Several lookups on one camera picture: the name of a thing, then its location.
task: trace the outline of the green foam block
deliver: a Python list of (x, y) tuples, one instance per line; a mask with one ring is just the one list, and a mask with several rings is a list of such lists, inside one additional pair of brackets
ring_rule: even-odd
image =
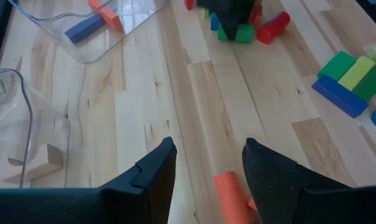
[[(253, 25), (239, 24), (237, 35), (235, 36), (235, 40), (233, 41), (250, 43), (253, 40), (254, 33), (255, 28), (253, 27)], [(219, 24), (218, 37), (219, 40), (228, 40), (221, 24)]]
[(369, 71), (352, 92), (365, 102), (368, 102), (376, 94), (376, 66)]
[(323, 75), (327, 75), (333, 80), (339, 81), (356, 61), (354, 57), (340, 51), (319, 71), (317, 76), (321, 78)]

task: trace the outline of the wooden floor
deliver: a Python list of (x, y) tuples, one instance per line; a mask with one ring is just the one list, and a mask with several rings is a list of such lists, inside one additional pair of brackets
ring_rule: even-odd
[(241, 158), (247, 137), (349, 186), (375, 185), (376, 98), (351, 119), (311, 85), (338, 51), (359, 57), (376, 45), (376, 25), (354, 0), (263, 5), (265, 20), (280, 11), (292, 20), (269, 46), (218, 41), (200, 9), (171, 0), (88, 65), (15, 11), (0, 68), (20, 70), (67, 114), (67, 187), (104, 184), (172, 136), (169, 223), (223, 223), (213, 176), (224, 171), (237, 171), (249, 197)]

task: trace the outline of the orange cylinder block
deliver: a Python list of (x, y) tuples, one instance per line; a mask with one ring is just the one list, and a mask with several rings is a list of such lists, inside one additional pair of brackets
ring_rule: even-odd
[(249, 224), (250, 216), (234, 171), (224, 172), (214, 177), (226, 224)]

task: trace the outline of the stack of blocks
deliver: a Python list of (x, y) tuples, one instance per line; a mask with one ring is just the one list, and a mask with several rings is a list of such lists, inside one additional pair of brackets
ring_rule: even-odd
[(376, 63), (364, 56), (354, 57), (339, 52), (318, 73), (313, 89), (352, 118), (368, 107), (376, 94)]
[[(204, 16), (209, 17), (209, 15), (211, 21), (210, 29), (212, 31), (217, 31), (217, 37), (219, 38), (219, 40), (228, 40), (227, 35), (225, 34), (221, 23), (215, 13), (210, 14), (208, 9), (204, 9)], [(237, 34), (233, 41), (250, 43), (254, 38), (255, 28), (257, 29), (261, 25), (262, 15), (263, 6), (254, 5), (247, 24), (239, 24)]]

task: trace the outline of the yellow-green block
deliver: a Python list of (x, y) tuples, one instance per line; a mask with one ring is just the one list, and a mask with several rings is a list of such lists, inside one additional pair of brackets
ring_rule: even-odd
[(210, 16), (210, 11), (208, 9), (204, 9), (203, 11), (205, 18)]
[(365, 56), (361, 56), (343, 75), (338, 83), (344, 86), (346, 89), (352, 91), (374, 66), (375, 62), (373, 60)]

